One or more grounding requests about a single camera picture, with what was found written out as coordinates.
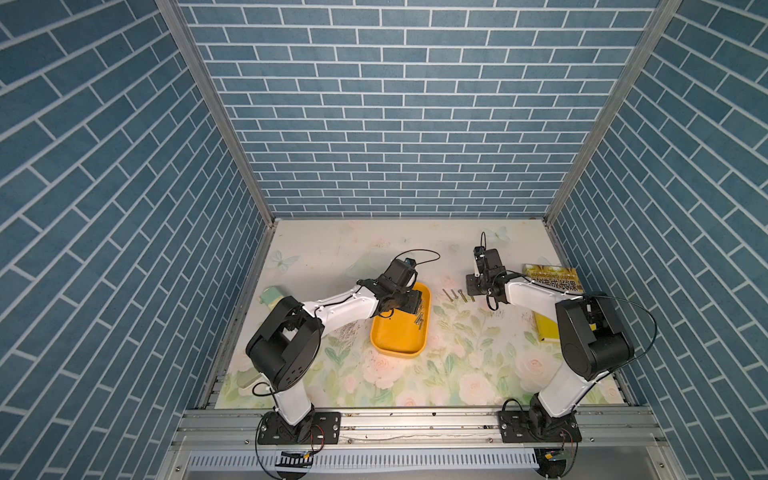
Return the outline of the yellow plastic storage box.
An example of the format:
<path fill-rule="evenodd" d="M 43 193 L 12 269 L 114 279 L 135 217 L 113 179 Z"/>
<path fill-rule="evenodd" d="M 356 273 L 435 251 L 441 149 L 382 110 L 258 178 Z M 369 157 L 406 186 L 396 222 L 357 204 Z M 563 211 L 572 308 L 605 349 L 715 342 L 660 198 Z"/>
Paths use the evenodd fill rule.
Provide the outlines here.
<path fill-rule="evenodd" d="M 417 282 L 415 289 L 422 293 L 422 304 L 416 315 L 395 310 L 391 317 L 377 316 L 373 319 L 370 341 L 374 348 L 383 355 L 396 358 L 412 359 L 418 357 L 426 348 L 430 324 L 432 294 L 423 283 Z M 421 330 L 414 324 L 417 315 L 425 314 Z"/>

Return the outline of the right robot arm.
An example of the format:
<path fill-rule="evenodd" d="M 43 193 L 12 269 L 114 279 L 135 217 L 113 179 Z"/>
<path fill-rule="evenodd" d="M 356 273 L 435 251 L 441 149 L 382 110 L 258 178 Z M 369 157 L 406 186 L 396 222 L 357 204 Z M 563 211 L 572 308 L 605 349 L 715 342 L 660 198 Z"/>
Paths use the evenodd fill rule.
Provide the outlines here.
<path fill-rule="evenodd" d="M 498 251 L 482 245 L 473 249 L 473 256 L 475 272 L 466 276 L 468 294 L 485 296 L 493 311 L 504 303 L 554 320 L 563 358 L 527 408 L 498 412 L 502 440 L 580 442 L 576 406 L 596 383 L 634 357 L 624 322 L 602 294 L 571 293 L 528 279 L 506 269 Z"/>

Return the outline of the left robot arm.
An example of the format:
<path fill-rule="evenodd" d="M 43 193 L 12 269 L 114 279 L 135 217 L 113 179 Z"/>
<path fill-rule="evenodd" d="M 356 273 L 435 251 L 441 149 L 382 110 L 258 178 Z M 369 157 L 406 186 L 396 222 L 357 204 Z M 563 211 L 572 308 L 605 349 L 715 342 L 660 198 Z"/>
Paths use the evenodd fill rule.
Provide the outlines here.
<path fill-rule="evenodd" d="M 245 354 L 264 375 L 275 401 L 278 424 L 308 434 L 315 412 L 303 377 L 318 355 L 322 338 L 349 324 L 396 311 L 415 314 L 422 294 L 415 290 L 417 262 L 391 261 L 384 273 L 361 279 L 339 295 L 302 303 L 285 296 L 272 307 L 245 347 Z"/>

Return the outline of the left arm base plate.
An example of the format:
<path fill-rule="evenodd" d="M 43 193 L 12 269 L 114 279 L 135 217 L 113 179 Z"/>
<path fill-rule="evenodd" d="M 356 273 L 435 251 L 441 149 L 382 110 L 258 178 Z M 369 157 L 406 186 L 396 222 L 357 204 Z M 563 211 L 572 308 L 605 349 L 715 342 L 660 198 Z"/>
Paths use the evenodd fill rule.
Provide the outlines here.
<path fill-rule="evenodd" d="M 295 426 L 276 411 L 267 412 L 258 430 L 260 445 L 336 445 L 342 415 L 338 411 L 311 411 Z"/>

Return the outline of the pile of metal screws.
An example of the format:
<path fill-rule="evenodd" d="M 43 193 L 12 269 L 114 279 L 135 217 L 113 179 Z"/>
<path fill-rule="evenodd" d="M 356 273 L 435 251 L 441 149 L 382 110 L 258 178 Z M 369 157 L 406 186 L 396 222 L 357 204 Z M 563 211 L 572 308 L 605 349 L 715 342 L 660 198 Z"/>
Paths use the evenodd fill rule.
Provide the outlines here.
<path fill-rule="evenodd" d="M 416 319 L 414 320 L 414 324 L 417 326 L 419 330 L 421 330 L 424 326 L 424 322 L 425 322 L 425 314 L 423 312 L 420 312 L 417 315 Z"/>

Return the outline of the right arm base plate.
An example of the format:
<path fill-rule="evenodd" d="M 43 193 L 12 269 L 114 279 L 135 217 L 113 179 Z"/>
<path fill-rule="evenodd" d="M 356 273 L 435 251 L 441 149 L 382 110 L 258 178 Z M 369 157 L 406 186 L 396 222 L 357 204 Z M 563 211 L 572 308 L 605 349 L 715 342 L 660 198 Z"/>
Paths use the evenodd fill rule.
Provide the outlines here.
<path fill-rule="evenodd" d="M 554 418 L 545 411 L 507 410 L 497 413 L 504 443 L 579 443 L 582 434 L 573 413 Z"/>

